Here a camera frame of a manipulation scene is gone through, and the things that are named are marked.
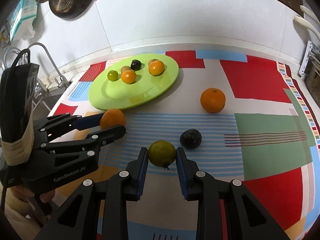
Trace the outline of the person's left hand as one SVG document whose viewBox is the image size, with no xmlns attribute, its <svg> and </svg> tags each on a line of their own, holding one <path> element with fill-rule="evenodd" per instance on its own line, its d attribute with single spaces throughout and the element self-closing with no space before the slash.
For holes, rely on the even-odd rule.
<svg viewBox="0 0 320 240">
<path fill-rule="evenodd" d="M 24 185 L 13 186 L 10 188 L 10 191 L 15 197 L 17 197 L 18 199 L 24 202 L 27 201 L 28 197 L 35 196 L 35 194 Z M 52 190 L 47 193 L 41 194 L 39 196 L 39 199 L 41 200 L 41 202 L 47 203 L 51 201 L 54 198 L 54 196 L 55 196 L 55 190 Z"/>
</svg>

